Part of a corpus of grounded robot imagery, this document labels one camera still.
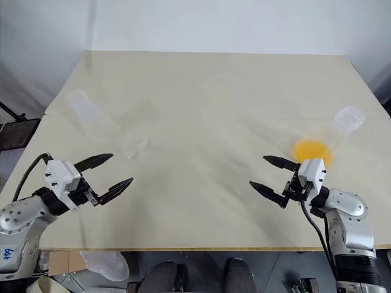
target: person's leg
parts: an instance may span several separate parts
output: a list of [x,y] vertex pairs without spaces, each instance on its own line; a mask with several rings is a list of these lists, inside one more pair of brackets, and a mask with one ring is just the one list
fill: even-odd
[[172,292],[176,276],[177,263],[162,262],[149,271],[137,293]]
[[225,293],[257,293],[254,276],[245,261],[238,258],[228,260],[225,276]]

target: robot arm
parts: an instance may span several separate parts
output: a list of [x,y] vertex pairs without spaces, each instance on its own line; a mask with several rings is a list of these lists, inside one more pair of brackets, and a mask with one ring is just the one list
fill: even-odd
[[[337,280],[338,293],[386,293],[381,286],[376,268],[376,251],[368,220],[368,206],[357,194],[323,186],[326,168],[322,159],[306,160],[295,164],[281,157],[265,156],[272,165],[294,172],[282,196],[267,186],[250,181],[251,186],[264,197],[282,208],[289,200],[299,201],[305,216],[317,230]],[[327,246],[319,228],[310,219],[310,212],[327,223]]]
[[40,237],[58,216],[70,209],[77,210],[87,201],[94,206],[104,205],[131,184],[133,178],[124,180],[99,197],[83,178],[81,172],[95,168],[111,156],[101,154],[75,165],[67,161],[48,160],[45,177],[50,189],[41,187],[31,197],[13,201],[1,210],[0,281],[19,280],[32,275],[37,263]]

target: cardboard box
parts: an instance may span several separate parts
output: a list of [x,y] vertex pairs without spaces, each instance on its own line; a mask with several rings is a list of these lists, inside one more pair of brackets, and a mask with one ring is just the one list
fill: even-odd
[[49,255],[49,276],[85,270],[87,264],[80,251],[52,251]]

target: white wall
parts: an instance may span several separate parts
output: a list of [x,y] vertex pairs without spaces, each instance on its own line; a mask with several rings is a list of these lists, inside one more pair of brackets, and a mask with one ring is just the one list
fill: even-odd
[[373,90],[391,66],[389,0],[0,0],[0,26],[0,62],[42,108],[86,48],[347,54]]

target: table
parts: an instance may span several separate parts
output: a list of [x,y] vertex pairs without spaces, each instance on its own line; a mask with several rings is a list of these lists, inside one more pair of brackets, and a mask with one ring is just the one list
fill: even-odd
[[[126,158],[117,141],[92,143],[64,99],[72,89],[85,90],[120,125],[121,142],[147,142],[140,155]],[[248,181],[281,192],[291,172],[262,156],[291,157],[298,139],[329,125],[347,104],[368,118],[335,149],[324,184],[360,194],[377,247],[391,247],[391,121],[343,56],[88,52],[46,110],[0,204],[44,151],[72,162],[113,152],[84,176],[100,194],[131,176],[132,185],[106,206],[62,215],[42,248],[320,249],[297,203],[280,209]],[[44,185],[43,168],[22,196]]]

